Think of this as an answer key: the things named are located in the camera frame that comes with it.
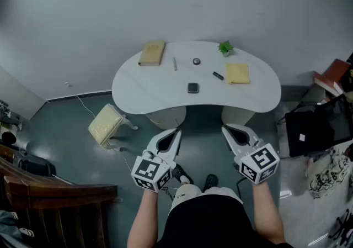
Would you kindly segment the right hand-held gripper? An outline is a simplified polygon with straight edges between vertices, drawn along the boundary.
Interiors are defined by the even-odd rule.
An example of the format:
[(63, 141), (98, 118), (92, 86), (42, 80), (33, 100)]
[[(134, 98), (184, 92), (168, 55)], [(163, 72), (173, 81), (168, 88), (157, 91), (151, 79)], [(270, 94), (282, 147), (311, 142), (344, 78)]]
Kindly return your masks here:
[(234, 153), (236, 170), (254, 184), (272, 176), (280, 158), (270, 143), (264, 143), (249, 127), (240, 124), (223, 124), (222, 134)]

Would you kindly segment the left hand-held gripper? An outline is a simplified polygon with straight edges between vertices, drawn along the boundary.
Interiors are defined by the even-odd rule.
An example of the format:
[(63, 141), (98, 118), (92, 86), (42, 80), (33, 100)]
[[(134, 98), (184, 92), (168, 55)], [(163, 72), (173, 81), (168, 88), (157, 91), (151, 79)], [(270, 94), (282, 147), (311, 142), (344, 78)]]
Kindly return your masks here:
[(181, 130), (174, 128), (155, 135), (142, 156), (137, 156), (131, 176), (135, 184), (158, 193), (172, 178), (179, 153)]

